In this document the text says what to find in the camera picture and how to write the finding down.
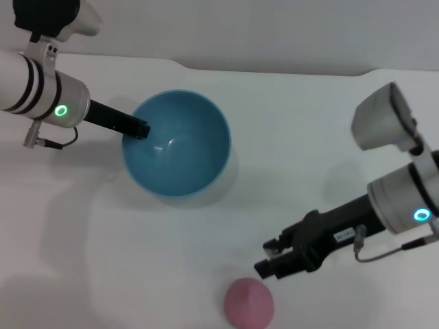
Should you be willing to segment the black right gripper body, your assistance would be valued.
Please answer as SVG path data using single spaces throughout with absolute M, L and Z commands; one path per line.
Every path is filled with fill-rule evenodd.
M 328 212 L 312 210 L 294 225 L 282 231 L 283 240 L 292 252 L 283 257 L 281 273 L 313 272 L 332 252 L 353 243 L 353 237 L 344 233 L 357 226 L 366 227 L 366 235 L 385 230 L 372 208 L 367 195 L 363 195 Z

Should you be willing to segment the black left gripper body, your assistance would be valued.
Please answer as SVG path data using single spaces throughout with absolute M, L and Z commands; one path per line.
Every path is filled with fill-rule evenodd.
M 121 134 L 140 137 L 140 123 L 137 118 L 94 100 L 90 100 L 84 120 Z

